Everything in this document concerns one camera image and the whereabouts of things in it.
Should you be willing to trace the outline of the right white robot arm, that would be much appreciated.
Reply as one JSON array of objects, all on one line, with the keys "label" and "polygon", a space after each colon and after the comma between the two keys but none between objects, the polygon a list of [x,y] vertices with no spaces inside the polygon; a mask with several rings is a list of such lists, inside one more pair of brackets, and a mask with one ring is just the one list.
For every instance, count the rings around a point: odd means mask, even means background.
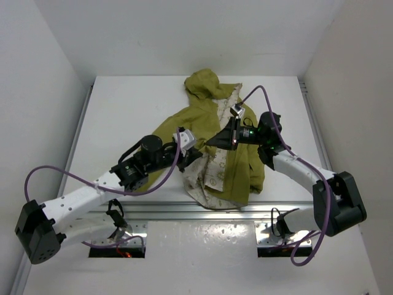
[{"label": "right white robot arm", "polygon": [[206,144],[228,151],[236,150],[239,144],[256,145],[264,165],[288,176],[312,195],[312,208],[297,208],[278,216],[275,229],[280,237],[300,230],[321,231],[333,237],[364,222],[367,212],[353,175],[315,167],[292,155],[290,147],[280,140],[280,118],[264,112],[258,126],[243,127],[240,119],[232,117]]}]

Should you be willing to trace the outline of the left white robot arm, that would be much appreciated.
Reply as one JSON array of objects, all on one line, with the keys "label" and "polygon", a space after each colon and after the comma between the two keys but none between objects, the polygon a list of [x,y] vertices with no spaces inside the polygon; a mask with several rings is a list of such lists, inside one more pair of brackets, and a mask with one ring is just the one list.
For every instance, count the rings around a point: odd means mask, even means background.
[{"label": "left white robot arm", "polygon": [[15,233],[30,263],[42,264],[61,247],[91,240],[94,234],[113,237],[123,233],[128,224],[122,208],[108,209],[102,218],[83,219],[82,216],[106,202],[116,204],[117,197],[140,196],[139,189],[156,171],[166,168],[184,171],[202,155],[194,147],[196,142],[189,129],[178,130],[169,143],[163,143],[156,135],[146,135],[94,182],[70,173],[70,177],[84,186],[43,203],[27,199]]}]

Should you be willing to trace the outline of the olive green hooded jacket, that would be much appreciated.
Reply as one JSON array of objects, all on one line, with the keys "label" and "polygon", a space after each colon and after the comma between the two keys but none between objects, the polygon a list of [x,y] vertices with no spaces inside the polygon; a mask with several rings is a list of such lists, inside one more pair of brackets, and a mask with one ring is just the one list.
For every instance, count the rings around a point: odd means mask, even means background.
[{"label": "olive green hooded jacket", "polygon": [[164,143],[176,128],[189,129],[203,156],[185,169],[185,191],[201,206],[212,210],[245,207],[251,193],[259,194],[265,179],[257,147],[239,144],[234,151],[206,145],[231,118],[230,108],[240,101],[241,83],[223,84],[210,69],[201,69],[184,81],[189,106],[168,117],[153,132]]}]

